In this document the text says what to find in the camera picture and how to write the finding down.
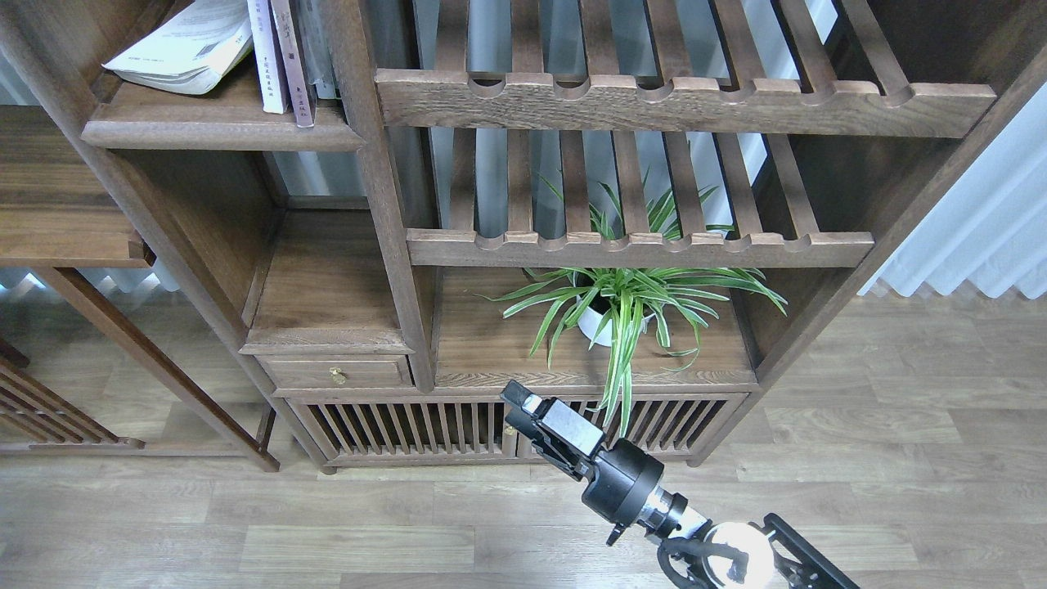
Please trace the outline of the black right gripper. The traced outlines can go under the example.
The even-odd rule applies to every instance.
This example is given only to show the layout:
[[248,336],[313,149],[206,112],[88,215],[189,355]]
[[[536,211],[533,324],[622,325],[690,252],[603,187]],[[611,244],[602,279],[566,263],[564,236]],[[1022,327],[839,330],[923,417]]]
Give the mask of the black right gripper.
[[612,524],[636,522],[663,477],[664,463],[627,439],[598,454],[605,439],[602,429],[559,398],[539,398],[515,380],[502,389],[502,399],[511,407],[508,424],[531,439],[547,462],[573,480],[591,481],[581,495],[584,506]]

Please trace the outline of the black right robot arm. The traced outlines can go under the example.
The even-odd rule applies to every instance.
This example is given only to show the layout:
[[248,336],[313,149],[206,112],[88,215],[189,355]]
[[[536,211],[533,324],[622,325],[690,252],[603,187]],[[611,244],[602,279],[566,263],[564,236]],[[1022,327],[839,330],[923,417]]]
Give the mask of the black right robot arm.
[[800,533],[771,512],[763,525],[714,524],[680,493],[659,484],[664,465],[624,438],[605,447],[602,429],[558,398],[540,398],[510,381],[507,421],[535,450],[575,480],[581,499],[612,523],[612,545],[638,524],[658,544],[661,570],[678,588],[763,588],[775,574],[792,588],[852,588],[854,582]]

